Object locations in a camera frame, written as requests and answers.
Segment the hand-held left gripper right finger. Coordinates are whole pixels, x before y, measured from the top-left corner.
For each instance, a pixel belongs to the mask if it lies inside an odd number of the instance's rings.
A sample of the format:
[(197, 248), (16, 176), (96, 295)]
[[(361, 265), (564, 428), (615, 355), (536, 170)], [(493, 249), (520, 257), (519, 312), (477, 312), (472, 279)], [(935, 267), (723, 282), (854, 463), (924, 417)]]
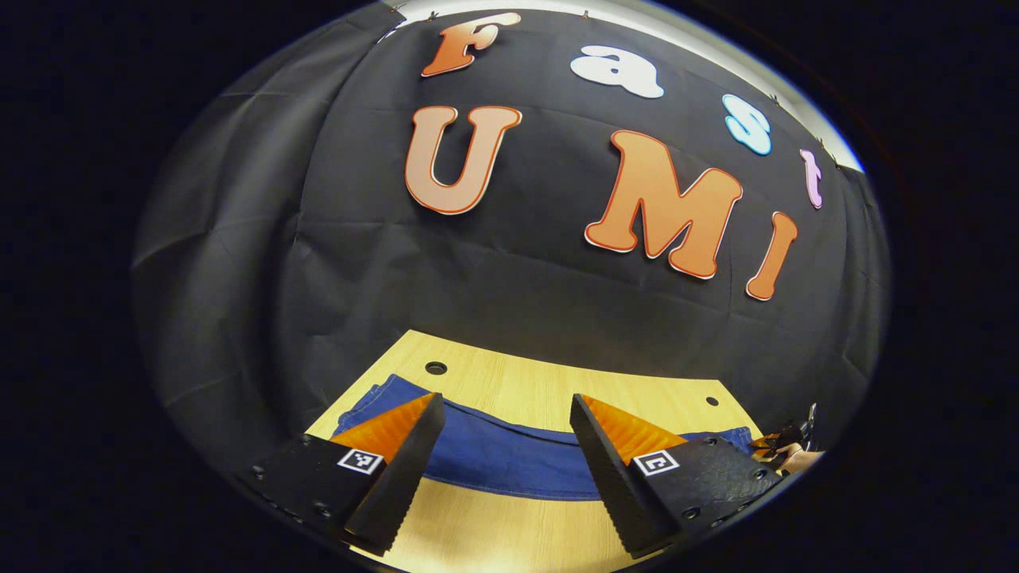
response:
[(593, 396), (572, 397), (570, 424), (634, 559), (713, 536), (783, 481), (717, 433), (681, 438)]

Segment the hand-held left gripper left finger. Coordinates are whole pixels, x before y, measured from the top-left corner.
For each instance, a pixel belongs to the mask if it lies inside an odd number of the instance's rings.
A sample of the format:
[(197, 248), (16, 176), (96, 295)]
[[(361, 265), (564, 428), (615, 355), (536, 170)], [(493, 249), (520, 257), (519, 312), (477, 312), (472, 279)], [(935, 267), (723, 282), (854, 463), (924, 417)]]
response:
[(305, 433), (248, 466), (248, 490), (328, 544), (381, 557), (445, 419), (443, 395), (426, 394), (330, 439)]

